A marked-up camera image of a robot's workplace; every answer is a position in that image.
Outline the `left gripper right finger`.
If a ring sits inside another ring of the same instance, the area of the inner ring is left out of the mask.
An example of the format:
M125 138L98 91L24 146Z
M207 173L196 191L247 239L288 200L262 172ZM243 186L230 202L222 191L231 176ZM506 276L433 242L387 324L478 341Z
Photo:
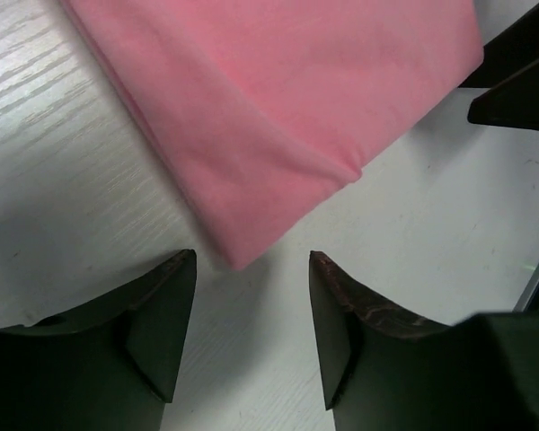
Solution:
M512 312L432 321L321 251L309 291L323 397L339 430L539 430L539 269Z

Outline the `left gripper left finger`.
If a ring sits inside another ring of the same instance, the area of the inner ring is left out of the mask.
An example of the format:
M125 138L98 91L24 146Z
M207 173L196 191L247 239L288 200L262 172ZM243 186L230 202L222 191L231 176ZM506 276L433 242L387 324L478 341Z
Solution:
M159 429L196 280L196 253L182 250L76 308L0 329L0 430Z

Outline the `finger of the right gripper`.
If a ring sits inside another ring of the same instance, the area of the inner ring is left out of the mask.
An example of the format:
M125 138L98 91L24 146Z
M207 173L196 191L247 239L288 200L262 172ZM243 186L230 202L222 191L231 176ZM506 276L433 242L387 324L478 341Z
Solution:
M539 131L539 58L474 99L467 120Z
M482 64L461 88L491 88L539 59L539 3L484 46Z

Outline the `pink t shirt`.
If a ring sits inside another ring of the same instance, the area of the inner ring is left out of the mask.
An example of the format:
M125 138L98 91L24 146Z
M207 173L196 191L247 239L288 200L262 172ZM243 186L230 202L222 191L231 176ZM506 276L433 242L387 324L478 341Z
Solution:
M471 1L66 1L216 251L244 268L482 62Z

